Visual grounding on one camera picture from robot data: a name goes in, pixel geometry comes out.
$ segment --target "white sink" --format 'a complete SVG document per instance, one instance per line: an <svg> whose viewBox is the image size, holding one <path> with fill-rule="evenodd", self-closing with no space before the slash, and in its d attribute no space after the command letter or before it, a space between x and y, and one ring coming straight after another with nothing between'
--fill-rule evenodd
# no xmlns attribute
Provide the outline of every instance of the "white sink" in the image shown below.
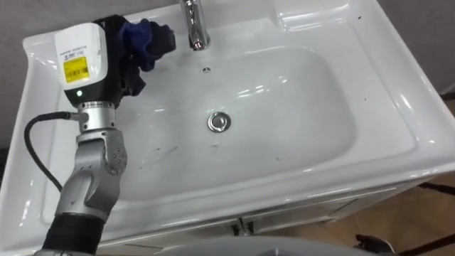
<svg viewBox="0 0 455 256"><path fill-rule="evenodd" d="M212 37L215 45L217 33ZM142 95L118 110L129 152L123 200L230 189L334 159L355 140L340 85L308 49L226 56L214 46L202 58L174 55L159 65L143 74L150 86ZM201 72L204 67L211 72ZM221 134L207 128L216 111L232 120Z"/></svg>
<svg viewBox="0 0 455 256"><path fill-rule="evenodd" d="M104 242L455 169L454 118L376 1L203 5L212 44L197 53L179 6L128 16L168 24L177 50L143 73L144 91L117 110L129 163ZM25 124L73 110L56 78L53 33L27 38L24 48L0 255L37 248L59 196L26 152ZM214 112L230 116L227 131L207 128ZM62 182L77 134L72 122L33 128L33 145Z"/></svg>

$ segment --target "chrome faucet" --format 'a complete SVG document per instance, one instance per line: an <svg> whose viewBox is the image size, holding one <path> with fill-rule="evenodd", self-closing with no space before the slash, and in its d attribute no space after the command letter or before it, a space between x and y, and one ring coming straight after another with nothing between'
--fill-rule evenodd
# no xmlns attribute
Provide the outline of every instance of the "chrome faucet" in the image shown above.
<svg viewBox="0 0 455 256"><path fill-rule="evenodd" d="M205 27L204 13L200 0L179 0L188 27L188 41L193 50L204 50L210 46L210 36Z"/></svg>

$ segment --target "yellow label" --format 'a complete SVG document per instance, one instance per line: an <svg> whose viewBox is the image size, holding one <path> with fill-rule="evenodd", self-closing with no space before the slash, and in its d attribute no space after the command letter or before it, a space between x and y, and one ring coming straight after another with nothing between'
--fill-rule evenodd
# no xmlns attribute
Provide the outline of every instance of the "yellow label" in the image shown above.
<svg viewBox="0 0 455 256"><path fill-rule="evenodd" d="M65 61L63 68L65 69L66 82L75 82L89 77L87 59L85 57Z"/></svg>

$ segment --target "sink cabinet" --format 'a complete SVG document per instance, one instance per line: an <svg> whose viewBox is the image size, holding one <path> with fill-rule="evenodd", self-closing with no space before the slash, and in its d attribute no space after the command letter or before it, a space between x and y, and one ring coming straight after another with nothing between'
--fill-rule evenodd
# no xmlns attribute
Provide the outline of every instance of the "sink cabinet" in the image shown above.
<svg viewBox="0 0 455 256"><path fill-rule="evenodd" d="M315 199L295 203L288 202L281 206L256 210L225 220L143 235L140 238L129 239L131 242L101 247L97 254L152 255L205 239L262 234L295 225L336 221L421 182L423 181L398 183L393 186L369 188L342 194L316 195Z"/></svg>

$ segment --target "black cable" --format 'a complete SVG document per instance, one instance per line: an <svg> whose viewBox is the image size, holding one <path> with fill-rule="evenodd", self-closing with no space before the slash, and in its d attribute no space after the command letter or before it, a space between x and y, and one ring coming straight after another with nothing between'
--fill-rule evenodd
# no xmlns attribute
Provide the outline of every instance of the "black cable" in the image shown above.
<svg viewBox="0 0 455 256"><path fill-rule="evenodd" d="M33 149L33 146L31 145L31 140L30 140L30 131L31 128L36 124L37 122L42 122L42 121L48 121L48 120L55 120L55 119L70 119L71 118L71 113L69 112L54 112L54 113L48 113L48 114L40 114L37 117L33 118L28 122L26 125L25 130L23 131L23 138L25 139L26 142L26 147L28 150L28 153L30 153L31 158L35 161L36 165L41 169L41 171L52 181L52 183L57 187L59 191L62 191L62 185L58 180L52 175L52 173L44 166L44 164L41 162L39 159L38 155L35 152L35 149Z"/></svg>

